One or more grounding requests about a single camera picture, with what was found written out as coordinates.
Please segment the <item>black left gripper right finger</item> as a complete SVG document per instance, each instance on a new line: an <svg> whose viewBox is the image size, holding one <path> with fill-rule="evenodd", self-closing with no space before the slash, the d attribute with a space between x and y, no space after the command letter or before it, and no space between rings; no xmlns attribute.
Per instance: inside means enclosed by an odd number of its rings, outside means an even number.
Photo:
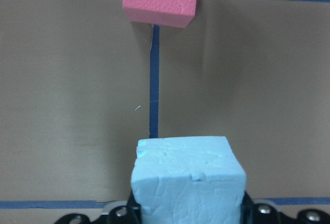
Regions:
<svg viewBox="0 0 330 224"><path fill-rule="evenodd" d="M245 192L241 204L241 223L329 223L329 213L318 209L304 209L292 218L280 211L273 202L254 201Z"/></svg>

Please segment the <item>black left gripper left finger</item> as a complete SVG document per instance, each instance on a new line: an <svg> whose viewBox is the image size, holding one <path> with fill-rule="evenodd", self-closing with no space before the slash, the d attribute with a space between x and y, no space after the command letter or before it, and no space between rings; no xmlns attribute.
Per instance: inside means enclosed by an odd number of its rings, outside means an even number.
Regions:
<svg viewBox="0 0 330 224"><path fill-rule="evenodd" d="M127 201L113 201L107 204L102 214L91 220L85 214L71 213L60 217L55 223L141 223L141 207L131 192Z"/></svg>

